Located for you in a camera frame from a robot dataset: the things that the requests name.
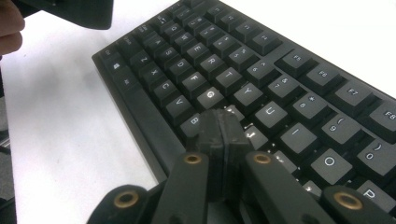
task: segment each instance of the black key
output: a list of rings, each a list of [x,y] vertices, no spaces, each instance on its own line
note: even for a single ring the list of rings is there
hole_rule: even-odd
[[[187,23],[186,30],[192,33],[193,36],[196,36],[208,26],[210,26],[210,22],[205,18],[198,16]]]
[[[121,94],[124,94],[138,82],[137,77],[132,73],[128,66],[122,67],[114,76],[114,83],[119,88]]]
[[[268,138],[265,137],[265,135],[262,134],[262,132],[260,132],[255,126],[249,127],[245,131],[245,136],[250,141],[254,150],[264,150],[269,143]]]
[[[254,51],[247,47],[241,47],[227,57],[227,62],[238,72],[242,72],[258,60]]]
[[[268,93],[277,104],[287,105],[293,101],[303,89],[300,84],[288,75],[282,75],[268,85]]]
[[[374,140],[358,154],[358,169],[377,182],[396,174],[396,146]]]
[[[241,18],[241,15],[238,12],[233,11],[221,18],[218,22],[218,25],[219,27],[230,33],[233,29],[235,29],[244,21],[245,20]]]
[[[294,49],[282,59],[276,62],[276,66],[293,77],[299,77],[309,68],[313,67],[316,62],[300,49]]]
[[[184,35],[181,35],[175,39],[174,46],[177,51],[180,52],[180,54],[184,54],[188,49],[197,43],[198,41],[190,33],[185,33]]]
[[[346,183],[353,175],[352,165],[331,148],[312,162],[311,168],[313,180],[322,186]]]
[[[167,70],[171,65],[173,65],[180,59],[181,56],[178,54],[178,52],[174,48],[170,47],[163,50],[163,52],[159,54],[157,62],[161,66],[161,68]]]
[[[356,117],[375,99],[373,93],[355,81],[348,81],[329,100],[351,117]]]
[[[227,104],[224,96],[221,95],[221,93],[214,87],[210,88],[209,90],[198,96],[196,102],[197,107],[200,109],[201,112],[212,108],[222,108]]]
[[[193,66],[196,66],[210,55],[210,50],[202,43],[198,43],[187,50],[185,57]]]
[[[318,138],[301,123],[296,123],[280,136],[282,145],[297,161],[319,146]]]
[[[207,28],[205,28],[203,31],[201,31],[197,38],[201,42],[203,42],[206,46],[210,46],[218,40],[220,37],[222,37],[224,33],[221,31],[221,29],[216,26],[216,25],[210,25]]]
[[[206,79],[199,73],[196,72],[191,76],[187,77],[181,83],[181,89],[189,100],[193,100],[201,95],[204,91],[210,88],[210,84]]]
[[[384,101],[362,122],[365,127],[385,139],[387,142],[396,143],[396,105]]]
[[[186,33],[183,28],[177,23],[173,23],[171,26],[167,27],[164,32],[163,36],[165,39],[173,44],[175,39],[177,39],[180,35],[183,35]]]
[[[260,32],[260,28],[254,21],[245,21],[232,31],[232,35],[245,44]]]
[[[142,68],[141,77],[143,79],[143,83],[145,87],[149,91],[153,91],[158,87],[161,83],[165,82],[167,79],[163,70],[157,66],[156,63],[149,63],[144,68]]]
[[[217,4],[214,7],[210,8],[205,16],[212,22],[217,23],[221,18],[227,14],[227,7],[223,4]]]
[[[246,81],[233,68],[228,68],[214,79],[214,85],[224,96],[236,92]]]
[[[258,88],[262,88],[278,74],[270,63],[261,59],[247,69],[245,77]]]
[[[364,182],[356,191],[371,199],[387,213],[396,206],[396,201],[370,180]]]
[[[194,72],[193,67],[185,59],[182,59],[171,65],[167,74],[176,84],[179,84]]]
[[[199,132],[199,114],[194,114],[191,118],[184,121],[180,127],[180,135],[184,143],[192,140]]]
[[[256,110],[260,105],[264,103],[265,97],[262,91],[260,91],[253,84],[248,83],[246,86],[237,91],[232,101],[244,115],[248,115]]]
[[[236,42],[230,35],[224,35],[217,41],[215,41],[210,48],[215,52],[220,58],[225,58],[238,49],[240,45]]]
[[[301,79],[309,89],[319,95],[332,90],[341,80],[342,77],[336,70],[324,64],[318,65]]]
[[[358,142],[363,136],[359,123],[342,114],[337,114],[321,130],[324,133],[322,139],[332,144],[334,149],[337,149],[340,153]]]
[[[160,108],[168,105],[180,95],[180,92],[177,90],[175,84],[173,84],[173,82],[170,80],[166,80],[164,83],[159,85],[153,93],[156,103],[160,106]]]
[[[283,154],[283,152],[278,151],[274,153],[274,156],[280,163],[282,163],[282,165],[285,166],[286,170],[288,170],[289,173],[297,176],[300,170],[291,160],[289,160],[289,158],[285,154]]]
[[[313,92],[304,95],[292,107],[292,114],[308,127],[316,125],[330,112],[326,101]]]
[[[198,71],[209,81],[223,72],[226,68],[227,64],[216,54],[206,58],[198,65]]]
[[[166,28],[172,25],[174,22],[172,18],[165,14],[159,14],[156,17],[151,19],[151,24],[153,28],[159,33],[162,34]]]
[[[261,56],[267,55],[280,44],[282,44],[282,41],[277,35],[270,32],[262,32],[247,42],[247,45],[256,50]]]
[[[265,105],[254,115],[253,119],[267,136],[278,133],[290,122],[288,113],[275,102]]]
[[[179,96],[165,107],[165,114],[173,126],[178,126],[195,113],[190,102],[184,97]]]

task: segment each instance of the white table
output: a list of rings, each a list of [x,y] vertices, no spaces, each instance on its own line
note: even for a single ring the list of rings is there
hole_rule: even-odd
[[[84,223],[115,187],[157,184],[91,56],[174,2],[116,0],[107,31],[26,20],[1,62],[19,223]],[[224,2],[396,97],[395,0]]]

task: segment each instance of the function key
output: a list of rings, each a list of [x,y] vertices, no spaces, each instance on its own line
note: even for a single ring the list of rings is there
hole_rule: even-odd
[[[245,20],[241,18],[241,15],[238,12],[233,11],[221,18],[217,24],[225,31],[231,32],[244,21]]]
[[[232,31],[232,35],[245,44],[260,32],[260,28],[254,21],[245,21]]]
[[[352,165],[331,148],[312,162],[311,169],[314,181],[321,186],[344,184],[353,175]]]
[[[355,81],[348,81],[329,97],[335,106],[351,117],[356,117],[374,99],[368,88]]]
[[[361,121],[365,127],[376,133],[385,141],[396,143],[396,105],[384,101],[368,117],[362,118]]]
[[[308,72],[305,77],[302,77],[302,82],[306,87],[319,95],[326,94],[342,80],[343,78],[335,69],[324,64],[318,65]]]
[[[216,6],[210,8],[205,16],[212,22],[217,23],[221,18],[225,16],[228,12],[227,7],[223,4],[217,4]]]
[[[315,62],[311,56],[302,50],[294,49],[285,57],[278,60],[276,62],[276,66],[280,67],[283,71],[293,77],[299,77],[316,63],[317,62]]]
[[[280,44],[282,41],[277,35],[270,32],[262,32],[247,42],[247,45],[255,49],[261,56],[267,55]]]

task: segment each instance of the black object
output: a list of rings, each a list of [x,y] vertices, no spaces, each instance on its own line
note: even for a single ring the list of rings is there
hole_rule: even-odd
[[[395,216],[395,99],[248,15],[179,1],[92,59],[160,182],[225,108],[306,189],[346,185]]]
[[[17,6],[24,17],[35,13],[35,9],[40,9],[91,29],[105,30],[111,26],[113,0],[20,1],[20,3],[17,1]]]
[[[252,151],[235,115],[209,110],[201,122],[194,152],[177,159],[164,188],[162,183],[149,192],[137,186],[114,189],[88,223],[205,224],[207,204],[217,200],[233,207],[235,215],[243,213],[240,223],[394,223],[372,201],[346,187],[326,188],[320,206],[276,157]],[[244,207],[235,207],[239,203]]]

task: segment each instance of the keycap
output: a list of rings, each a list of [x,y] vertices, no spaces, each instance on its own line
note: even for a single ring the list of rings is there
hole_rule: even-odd
[[[372,132],[384,138],[387,142],[396,143],[396,105],[384,101],[368,117],[361,122]]]
[[[358,154],[358,169],[377,181],[388,181],[396,173],[396,146],[374,140]]]
[[[331,148],[312,162],[311,168],[313,180],[322,186],[343,184],[353,175],[352,165]]]
[[[190,102],[183,95],[165,107],[165,114],[173,126],[178,126],[195,113]]]
[[[357,192],[371,199],[387,213],[396,206],[396,201],[370,180],[362,184]]]
[[[315,64],[312,57],[300,49],[294,49],[276,62],[277,66],[293,77],[299,77]]]
[[[222,108],[223,106],[226,106],[226,104],[227,102],[224,96],[214,87],[210,88],[197,97],[197,106],[200,112],[212,108]]]
[[[356,81],[348,81],[329,100],[350,117],[356,117],[375,99],[373,93]]]
[[[321,130],[323,131],[322,139],[337,148],[340,153],[363,137],[359,123],[343,114],[334,116],[322,126]]]
[[[301,123],[296,123],[280,136],[282,146],[291,158],[304,159],[319,146],[318,138]]]
[[[262,91],[248,83],[233,95],[232,101],[236,108],[248,115],[264,103],[265,97]]]
[[[264,150],[265,146],[269,143],[268,138],[255,126],[249,127],[245,131],[245,136],[250,141],[254,150]]]
[[[275,102],[270,102],[260,109],[253,117],[263,133],[273,136],[290,122],[289,114]]]

